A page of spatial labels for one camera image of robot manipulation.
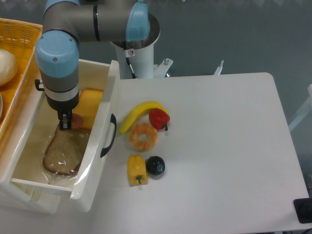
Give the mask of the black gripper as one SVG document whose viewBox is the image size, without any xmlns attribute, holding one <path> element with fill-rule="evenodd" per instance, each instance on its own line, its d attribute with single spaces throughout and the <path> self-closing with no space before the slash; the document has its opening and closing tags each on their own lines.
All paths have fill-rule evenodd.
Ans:
<svg viewBox="0 0 312 234">
<path fill-rule="evenodd" d="M 72 110 L 79 102 L 78 80 L 36 79 L 35 87 L 38 91 L 45 92 L 49 106 L 57 111 L 60 119 L 59 129 L 61 131 L 70 130 L 73 119 Z"/>
</svg>

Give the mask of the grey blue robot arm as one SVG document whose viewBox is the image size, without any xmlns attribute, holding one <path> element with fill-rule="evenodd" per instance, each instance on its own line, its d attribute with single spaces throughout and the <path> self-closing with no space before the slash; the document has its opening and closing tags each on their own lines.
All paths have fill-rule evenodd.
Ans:
<svg viewBox="0 0 312 234">
<path fill-rule="evenodd" d="M 57 111 L 60 130 L 72 128 L 72 110 L 79 102 L 79 44 L 144 40 L 149 32 L 148 7 L 142 0 L 47 1 L 35 46 L 41 75 L 35 87 Z"/>
</svg>

